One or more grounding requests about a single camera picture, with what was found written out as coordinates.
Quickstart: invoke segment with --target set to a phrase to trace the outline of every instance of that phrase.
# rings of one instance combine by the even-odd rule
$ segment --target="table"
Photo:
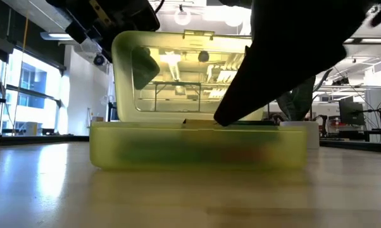
[[[89,143],[0,149],[0,227],[381,227],[381,153],[303,172],[105,172]]]

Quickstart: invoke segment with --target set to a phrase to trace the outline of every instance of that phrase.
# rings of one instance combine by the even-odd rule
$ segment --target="wall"
[[[65,66],[58,128],[60,132],[87,136],[89,113],[106,119],[107,107],[101,100],[108,94],[110,77],[75,53],[72,46],[65,48]]]
[[[47,95],[58,98],[59,96],[59,82],[61,79],[60,71],[40,60],[33,58],[28,54],[23,54],[21,51],[14,49],[13,54],[9,56],[9,64],[6,70],[6,82],[9,85],[19,86],[20,74],[22,69],[22,60],[26,63],[25,67],[29,65],[30,70],[35,70],[37,74],[45,73],[46,76],[41,80],[45,80],[45,85],[41,88],[41,92]],[[42,124],[43,128],[55,128],[56,123],[56,102],[50,99],[37,98],[28,96],[30,100],[29,106],[22,106],[18,104],[18,93],[16,91],[8,90],[6,92],[6,103],[8,104],[9,115],[4,112],[2,115],[3,122],[6,122],[6,127],[11,129],[12,122],[37,122]]]

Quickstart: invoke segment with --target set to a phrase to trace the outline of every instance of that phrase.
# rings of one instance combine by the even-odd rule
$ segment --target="window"
[[[2,130],[23,135],[28,123],[54,129],[61,72],[29,54],[14,49],[6,68],[6,106]]]
[[[16,130],[27,122],[35,122],[39,128],[55,128],[58,108],[55,101],[21,92],[18,95],[17,91],[6,91],[6,97],[9,99],[6,101],[8,107],[4,108],[2,115],[2,129],[12,129],[13,122]]]
[[[59,98],[61,72],[57,68],[14,49],[7,71],[7,84]]]

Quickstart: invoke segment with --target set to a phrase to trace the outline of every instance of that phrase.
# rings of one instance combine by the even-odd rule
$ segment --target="ceiling light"
[[[202,17],[206,21],[225,22],[228,26],[238,27],[243,21],[250,19],[251,10],[238,6],[208,6]]]
[[[180,54],[174,54],[173,52],[168,52],[166,54],[161,54],[159,60],[164,63],[177,64],[180,61]]]
[[[237,71],[235,70],[222,70],[217,78],[217,83],[231,83],[233,81]]]
[[[68,34],[49,34],[49,36],[60,39],[72,39]]]
[[[344,44],[381,44],[381,38],[354,37],[354,38],[349,38],[348,40],[346,40]]]
[[[185,18],[179,18],[180,13],[186,13]],[[177,9],[173,16],[173,19],[178,25],[185,26],[191,22],[192,15],[190,11],[187,9],[182,9],[182,11],[180,9]]]
[[[227,92],[227,89],[213,89],[210,92],[209,98],[219,98],[224,97],[224,94]]]
[[[72,37],[68,34],[48,33],[41,32],[40,36],[46,41],[73,41]]]
[[[348,95],[348,96],[344,96],[344,97],[342,97],[342,98],[337,98],[337,99],[335,99],[335,100],[336,100],[336,101],[340,101],[340,100],[347,99],[347,98],[350,98],[350,97],[353,97],[353,96],[355,96],[355,95]]]

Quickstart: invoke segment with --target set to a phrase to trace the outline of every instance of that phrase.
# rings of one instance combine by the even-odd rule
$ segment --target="ceiling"
[[[64,32],[63,29],[69,24],[68,20],[63,18],[52,6],[47,4],[45,0],[2,1],[23,15],[26,15],[28,12],[29,19],[48,32]],[[159,1],[150,2],[154,7],[159,4]],[[160,13],[158,13],[158,18],[161,22],[160,30],[165,32],[183,32],[184,29],[197,29],[214,30],[216,34],[240,34],[242,26],[232,27],[228,26],[226,22],[224,22],[224,20],[226,20],[226,13],[221,13],[223,12],[223,8],[220,6],[203,7],[205,5],[206,1],[203,0],[192,2],[188,1],[184,4],[184,9],[191,11],[192,16],[190,23],[183,26],[175,23],[174,14],[178,10],[178,1],[167,0]],[[249,17],[249,15],[244,11],[241,12],[240,16],[243,17],[243,20]],[[370,28],[368,25],[369,20],[367,20],[355,33],[355,37],[381,37],[381,25],[377,28]],[[363,78],[363,70],[370,66],[369,64],[363,63],[374,63],[381,58],[381,45],[350,45],[346,48],[348,53],[347,59],[341,61],[335,67],[340,72],[348,72],[348,76],[352,79],[360,80]],[[334,70],[331,73],[331,76],[337,76],[338,71]]]

